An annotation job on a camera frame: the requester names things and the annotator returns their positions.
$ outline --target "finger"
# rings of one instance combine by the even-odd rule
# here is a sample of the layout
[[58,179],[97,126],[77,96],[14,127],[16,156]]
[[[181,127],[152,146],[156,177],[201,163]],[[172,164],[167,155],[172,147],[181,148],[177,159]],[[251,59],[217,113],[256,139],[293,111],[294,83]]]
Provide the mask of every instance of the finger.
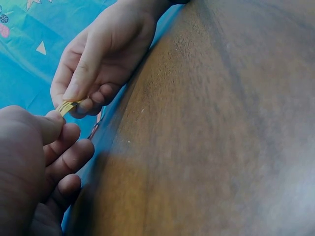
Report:
[[81,189],[81,180],[75,174],[64,177],[55,188],[46,206],[61,223],[68,207],[75,202]]
[[79,171],[92,158],[93,154],[92,142],[87,139],[79,140],[48,166],[45,172],[46,183],[43,198],[49,195],[66,175]]
[[35,119],[39,127],[43,145],[57,140],[64,125],[64,119],[59,112],[51,111],[45,117],[35,116]]
[[57,160],[66,150],[68,150],[80,137],[80,128],[78,125],[69,123],[63,126],[58,139],[44,146],[46,166]]
[[107,38],[93,32],[88,35],[80,61],[63,95],[64,100],[78,101],[87,96],[89,89],[97,78],[104,54],[104,45],[109,43]]
[[90,98],[87,98],[84,101],[82,101],[79,104],[79,106],[71,110],[70,114],[76,119],[81,119],[85,117],[87,112],[92,108],[93,108],[93,102]]
[[63,102],[63,94],[70,84],[74,69],[80,60],[80,55],[74,52],[64,52],[57,67],[54,79],[50,87],[50,95],[54,107]]
[[65,48],[50,88],[55,107],[63,102],[63,94],[70,84],[74,70],[85,48],[89,27],[85,28]]
[[111,103],[121,88],[121,86],[113,83],[102,85],[99,91],[104,97],[103,106],[107,106],[109,103]]

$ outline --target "wooden table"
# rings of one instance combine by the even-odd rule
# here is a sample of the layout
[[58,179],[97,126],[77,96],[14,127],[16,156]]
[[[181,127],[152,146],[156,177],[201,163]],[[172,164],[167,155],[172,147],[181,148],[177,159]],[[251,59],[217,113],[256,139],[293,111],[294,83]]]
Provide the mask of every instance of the wooden table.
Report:
[[188,4],[108,127],[69,235],[315,235],[315,1]]

